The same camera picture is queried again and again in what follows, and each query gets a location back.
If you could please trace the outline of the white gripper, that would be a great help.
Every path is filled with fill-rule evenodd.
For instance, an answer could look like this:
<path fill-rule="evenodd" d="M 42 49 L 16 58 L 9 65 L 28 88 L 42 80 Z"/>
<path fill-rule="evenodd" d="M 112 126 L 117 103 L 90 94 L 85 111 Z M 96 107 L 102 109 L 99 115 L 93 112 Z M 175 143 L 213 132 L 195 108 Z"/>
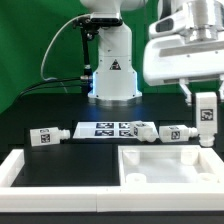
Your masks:
<path fill-rule="evenodd" d="M 150 86 L 179 82 L 185 102 L 192 105 L 189 82 L 217 79 L 218 103 L 224 103 L 224 31 L 215 41 L 186 44 L 178 34 L 149 41 L 145 47 L 143 77 Z"/>

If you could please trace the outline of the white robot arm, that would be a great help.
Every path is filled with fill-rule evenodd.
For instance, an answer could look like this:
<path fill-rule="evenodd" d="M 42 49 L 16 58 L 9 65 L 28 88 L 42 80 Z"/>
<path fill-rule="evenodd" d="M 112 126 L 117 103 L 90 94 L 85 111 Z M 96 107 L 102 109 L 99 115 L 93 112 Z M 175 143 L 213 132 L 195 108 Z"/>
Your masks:
<path fill-rule="evenodd" d="M 99 28 L 98 68 L 89 98 L 104 104 L 139 98 L 132 68 L 132 32 L 121 13 L 148 0 L 80 0 L 89 25 Z M 143 77 L 150 86 L 179 84 L 192 103 L 190 82 L 219 80 L 224 101 L 224 0 L 159 0 L 159 19 L 149 26 Z"/>

